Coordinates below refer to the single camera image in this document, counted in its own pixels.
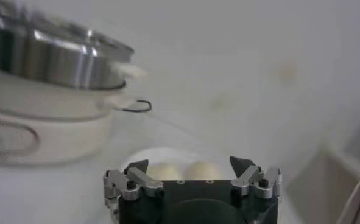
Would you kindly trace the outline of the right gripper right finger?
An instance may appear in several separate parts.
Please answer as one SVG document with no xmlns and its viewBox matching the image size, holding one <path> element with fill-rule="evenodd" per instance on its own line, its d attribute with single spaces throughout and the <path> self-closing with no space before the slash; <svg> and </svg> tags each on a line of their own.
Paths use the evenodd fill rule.
<svg viewBox="0 0 360 224">
<path fill-rule="evenodd" d="M 229 158 L 231 167 L 236 175 L 231 185 L 239 191 L 241 196 L 248 196 L 251 191 L 256 198 L 269 200 L 282 195 L 282 173 L 277 167 L 269 167 L 263 171 L 252 160 L 235 156 Z"/>
</svg>

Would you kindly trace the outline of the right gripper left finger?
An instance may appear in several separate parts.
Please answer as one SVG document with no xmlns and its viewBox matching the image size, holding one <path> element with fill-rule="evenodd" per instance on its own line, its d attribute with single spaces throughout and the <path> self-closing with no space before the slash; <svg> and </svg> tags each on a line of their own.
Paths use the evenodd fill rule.
<svg viewBox="0 0 360 224">
<path fill-rule="evenodd" d="M 157 197 L 164 191 L 162 181 L 154 180 L 146 174 L 147 159 L 129 163 L 124 170 L 107 170 L 103 175 L 104 205 L 112 207 L 119 198 L 136 201 L 142 194 Z"/>
</svg>

